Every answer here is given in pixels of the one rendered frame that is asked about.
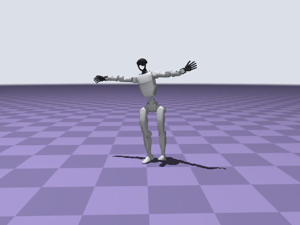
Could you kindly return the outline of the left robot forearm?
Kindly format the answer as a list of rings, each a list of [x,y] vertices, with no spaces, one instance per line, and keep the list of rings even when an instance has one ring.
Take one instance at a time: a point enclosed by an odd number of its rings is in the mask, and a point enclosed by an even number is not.
[[[180,70],[180,71],[171,71],[171,76],[175,77],[175,76],[180,76],[181,74],[185,73],[184,69]]]

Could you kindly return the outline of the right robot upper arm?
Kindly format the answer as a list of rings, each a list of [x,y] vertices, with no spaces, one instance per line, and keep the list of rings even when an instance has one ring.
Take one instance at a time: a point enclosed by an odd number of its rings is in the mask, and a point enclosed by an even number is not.
[[[133,76],[133,77],[126,77],[124,78],[124,76],[120,75],[118,78],[119,82],[131,82],[131,83],[138,83],[137,82],[137,76]]]

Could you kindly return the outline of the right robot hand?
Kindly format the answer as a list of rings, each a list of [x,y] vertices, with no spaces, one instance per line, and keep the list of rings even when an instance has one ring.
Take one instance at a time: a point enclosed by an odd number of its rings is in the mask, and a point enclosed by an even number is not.
[[[100,75],[97,75],[95,78],[94,78],[94,81],[96,80],[96,81],[98,81],[98,82],[100,82],[100,81],[104,81],[105,80],[105,78],[107,78],[108,76],[100,76]],[[95,81],[95,82],[96,82]],[[106,80],[105,80],[106,81]],[[97,82],[97,83],[98,83]]]

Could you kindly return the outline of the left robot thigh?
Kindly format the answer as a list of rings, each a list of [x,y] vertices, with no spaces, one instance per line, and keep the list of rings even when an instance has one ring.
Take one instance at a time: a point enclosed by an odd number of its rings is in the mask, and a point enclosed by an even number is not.
[[[166,108],[160,105],[157,105],[157,127],[158,127],[158,136],[165,133],[165,112]]]

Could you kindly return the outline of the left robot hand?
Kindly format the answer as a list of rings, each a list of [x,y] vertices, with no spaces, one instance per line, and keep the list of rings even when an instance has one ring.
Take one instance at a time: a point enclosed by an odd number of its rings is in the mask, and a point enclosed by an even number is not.
[[[191,61],[189,61],[188,63],[187,63],[187,65],[185,66],[185,68],[182,68],[182,69],[184,69],[184,71],[185,71],[185,73],[186,73],[186,71],[191,71],[191,70],[193,70],[193,69],[196,69],[197,67],[195,67],[195,66],[197,66],[197,65],[195,65],[195,64],[193,64],[194,62],[192,62],[191,64],[189,64]],[[193,66],[193,65],[195,65],[195,66]],[[193,67],[195,67],[195,68],[193,68]],[[193,68],[193,69],[192,69]],[[180,69],[180,70],[182,70],[182,69]],[[184,73],[183,73],[184,74]]]

